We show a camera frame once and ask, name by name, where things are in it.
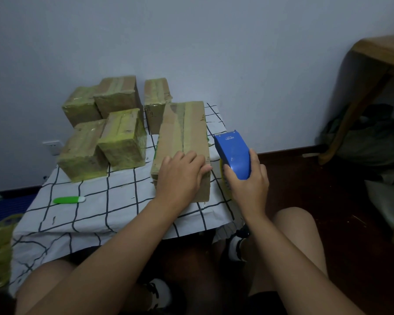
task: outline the black shorts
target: black shorts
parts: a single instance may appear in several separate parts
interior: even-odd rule
[[[243,315],[286,315],[286,309],[277,292],[261,292],[248,297]]]

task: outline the person's right arm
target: person's right arm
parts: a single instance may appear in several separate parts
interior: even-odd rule
[[[225,175],[286,310],[296,315],[363,314],[268,219],[267,170],[254,150],[250,155],[251,176],[247,180],[237,179],[227,165]]]

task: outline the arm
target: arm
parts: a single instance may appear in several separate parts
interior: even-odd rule
[[[154,249],[211,169],[195,152],[165,158],[156,197],[28,314],[117,314]]]
[[[252,149],[251,176],[225,175],[286,310],[290,314],[363,314],[265,215],[268,178]]]

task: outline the baseboard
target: baseboard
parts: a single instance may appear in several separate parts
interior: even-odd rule
[[[261,162],[276,160],[280,158],[288,158],[288,157],[299,157],[303,154],[310,153],[322,153],[327,150],[327,145],[315,145],[301,148],[293,148],[293,149],[285,149],[285,150],[277,150],[272,152],[263,152],[258,154],[258,158]]]
[[[41,189],[41,187],[42,186],[40,186],[40,185],[37,185],[37,186],[34,185],[32,187],[3,190],[3,191],[0,191],[0,196],[2,196],[4,199],[18,198],[20,196],[29,196],[31,194],[37,194],[39,192],[39,190]]]

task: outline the cardboard box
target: cardboard box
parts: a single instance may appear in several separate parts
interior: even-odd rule
[[[158,182],[158,173],[163,158],[173,157],[177,151],[187,153],[190,150],[203,154],[206,163],[210,164],[204,104],[202,101],[168,103],[163,113],[158,146],[150,172],[155,185]],[[203,176],[200,190],[193,202],[207,202],[209,196],[210,172]]]
[[[168,81],[163,79],[147,79],[144,83],[144,110],[147,125],[152,135],[159,135],[165,104],[172,102]]]
[[[108,161],[98,148],[105,120],[83,122],[74,127],[57,163],[72,182],[107,175]]]
[[[108,118],[110,112],[139,108],[143,122],[143,106],[134,75],[102,79],[94,98],[103,118]]]
[[[139,108],[112,112],[108,116],[98,146],[114,170],[144,166],[147,133]]]
[[[96,86],[80,86],[63,104],[62,109],[73,127],[80,123],[102,119],[93,98],[95,90]]]

